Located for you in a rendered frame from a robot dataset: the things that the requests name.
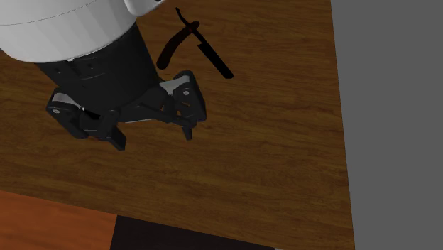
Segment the black straight razor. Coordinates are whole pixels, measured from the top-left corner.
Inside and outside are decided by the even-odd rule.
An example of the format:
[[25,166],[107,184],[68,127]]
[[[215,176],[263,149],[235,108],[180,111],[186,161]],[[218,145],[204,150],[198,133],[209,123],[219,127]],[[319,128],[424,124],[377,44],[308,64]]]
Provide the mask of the black straight razor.
[[198,39],[200,44],[197,46],[204,56],[210,61],[211,64],[219,71],[219,73],[225,79],[232,79],[234,77],[233,72],[229,69],[228,65],[221,59],[215,49],[209,44],[207,39],[198,31],[199,21],[189,22],[181,13],[180,8],[175,7],[179,19],[183,22],[184,28],[178,31],[164,46],[160,53],[156,66],[160,70],[164,70],[170,64],[173,54],[178,49],[180,44],[190,35],[193,35]]

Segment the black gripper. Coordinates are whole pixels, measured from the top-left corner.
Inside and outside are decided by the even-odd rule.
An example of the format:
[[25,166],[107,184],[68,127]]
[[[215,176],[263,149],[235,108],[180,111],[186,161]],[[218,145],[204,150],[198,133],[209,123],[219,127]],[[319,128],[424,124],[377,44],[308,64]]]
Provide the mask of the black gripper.
[[[183,70],[160,82],[155,65],[136,24],[104,48],[74,60],[38,63],[59,88],[46,112],[75,139],[94,137],[118,151],[126,136],[118,122],[157,120],[192,129],[207,119],[205,101],[192,71]],[[99,115],[97,119],[88,112]]]

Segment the brown wooden table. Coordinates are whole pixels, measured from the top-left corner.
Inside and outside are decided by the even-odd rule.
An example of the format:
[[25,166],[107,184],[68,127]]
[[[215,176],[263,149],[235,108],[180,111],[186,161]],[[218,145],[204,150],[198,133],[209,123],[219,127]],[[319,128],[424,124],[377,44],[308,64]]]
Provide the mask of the brown wooden table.
[[137,20],[153,58],[185,21],[164,79],[191,70],[207,120],[187,141],[121,124],[124,151],[77,140],[46,111],[54,84],[0,53],[0,190],[283,250],[354,250],[330,0],[166,0]]

